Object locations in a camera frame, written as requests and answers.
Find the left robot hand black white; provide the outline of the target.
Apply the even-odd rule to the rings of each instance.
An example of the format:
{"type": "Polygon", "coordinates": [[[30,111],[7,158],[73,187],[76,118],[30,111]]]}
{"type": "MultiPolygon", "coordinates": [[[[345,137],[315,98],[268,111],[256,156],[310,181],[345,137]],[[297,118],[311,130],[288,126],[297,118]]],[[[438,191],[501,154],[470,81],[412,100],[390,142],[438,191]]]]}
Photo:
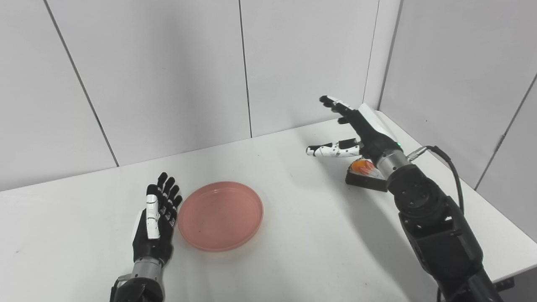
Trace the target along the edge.
{"type": "Polygon", "coordinates": [[[167,264],[173,252],[173,230],[183,201],[180,186],[166,172],[146,188],[146,208],[141,212],[133,239],[133,260],[156,259],[167,264]]]}

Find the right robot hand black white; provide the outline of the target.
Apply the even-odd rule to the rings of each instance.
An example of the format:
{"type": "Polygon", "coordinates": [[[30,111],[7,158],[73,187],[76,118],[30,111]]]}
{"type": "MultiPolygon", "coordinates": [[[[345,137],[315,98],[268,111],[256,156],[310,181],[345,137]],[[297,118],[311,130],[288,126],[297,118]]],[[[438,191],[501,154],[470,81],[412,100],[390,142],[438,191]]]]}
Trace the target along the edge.
{"type": "Polygon", "coordinates": [[[308,146],[306,154],[313,157],[363,157],[381,168],[383,161],[391,160],[397,167],[409,163],[401,146],[390,136],[376,130],[358,110],[349,107],[337,98],[328,95],[320,97],[320,102],[332,112],[341,115],[338,124],[349,124],[357,133],[357,139],[346,139],[335,143],[308,146]]]}

